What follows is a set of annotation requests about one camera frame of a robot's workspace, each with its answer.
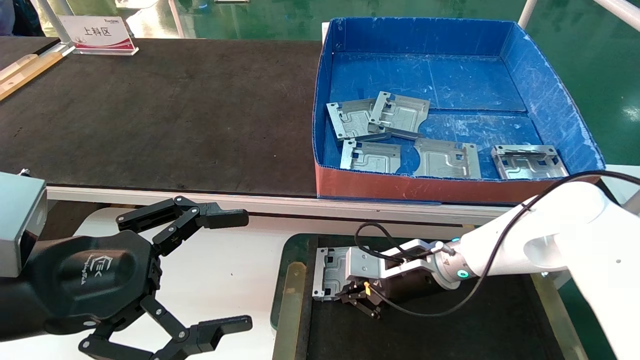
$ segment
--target sign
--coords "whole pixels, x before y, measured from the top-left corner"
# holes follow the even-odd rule
[[[138,51],[121,17],[61,15],[58,18],[76,46],[75,53],[133,55]]]

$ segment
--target metal sheet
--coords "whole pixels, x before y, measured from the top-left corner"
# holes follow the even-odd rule
[[[493,162],[502,179],[546,179],[569,175],[551,145],[496,145]]]
[[[400,145],[346,140],[340,168],[393,174],[400,167]]]
[[[326,105],[335,130],[335,136],[342,141],[369,135],[368,124],[375,99],[331,102]]]
[[[324,256],[328,252],[328,248],[319,247],[316,251],[316,266],[314,268],[314,287],[313,287],[313,296],[314,297],[323,297],[324,296]]]
[[[459,177],[480,179],[480,162],[477,147],[472,143],[446,142],[432,139],[416,139],[420,165],[415,176]]]
[[[429,105],[428,100],[380,92],[369,118],[369,132],[381,133],[396,129],[401,132],[394,135],[400,137],[403,137],[401,135],[404,132],[424,137],[418,136],[418,128],[427,119]]]
[[[349,247],[329,248],[324,257],[324,296],[314,295],[314,299],[322,301],[338,300],[335,294],[342,291],[342,288],[349,283],[344,276],[346,254]]]

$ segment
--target white robotic arm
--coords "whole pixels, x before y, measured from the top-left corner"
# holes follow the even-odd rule
[[[381,301],[411,315],[435,317],[464,305],[478,289],[482,275],[569,270],[616,356],[638,359],[637,331],[632,327],[640,323],[640,308],[635,306],[640,299],[640,286],[635,280],[640,218],[613,203],[593,184],[566,182],[592,175],[626,177],[585,173],[566,178],[550,192],[449,243],[415,239],[382,253],[361,245],[351,247],[346,254],[345,273],[351,285],[338,295],[351,295],[346,300],[357,302],[350,299],[364,286],[367,299],[376,306],[368,307],[372,317],[377,317]],[[360,228],[369,225],[381,228],[374,223]],[[355,239],[358,244],[358,233]],[[398,289],[402,292],[426,286],[434,290],[435,286],[435,291],[455,290],[461,281],[478,276],[482,278],[466,299],[443,313],[414,313],[390,300],[402,299],[397,296]]]
[[[465,234],[458,254],[475,274],[487,266],[516,207]],[[637,359],[640,218],[611,202],[596,186],[574,182],[540,199],[511,228],[488,275],[568,269],[619,359]]]

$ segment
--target black work surface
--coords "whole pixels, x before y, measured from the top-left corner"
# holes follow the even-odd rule
[[[0,106],[0,171],[50,184],[316,196],[320,42],[136,39],[70,55]]]
[[[353,240],[320,237],[319,247]],[[420,313],[449,309],[475,281],[405,302]],[[528,275],[489,277],[470,302],[442,318],[418,318],[385,306],[379,320],[347,304],[313,301],[307,360],[563,359]]]
[[[42,37],[0,37],[0,70],[28,54],[39,54],[39,50],[58,38]]]

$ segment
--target wooden strip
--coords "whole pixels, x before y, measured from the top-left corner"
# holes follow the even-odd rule
[[[0,83],[2,83],[5,79],[9,79],[14,76],[18,71],[22,70],[23,67],[29,65],[32,61],[36,60],[38,55],[29,54],[20,58],[20,60],[14,62],[13,64],[5,67],[2,71],[0,71]]]
[[[49,53],[39,56],[38,59],[0,85],[0,101],[4,100],[5,97],[11,95],[22,85],[28,83],[49,67],[53,66],[60,59],[62,59],[61,53]]]

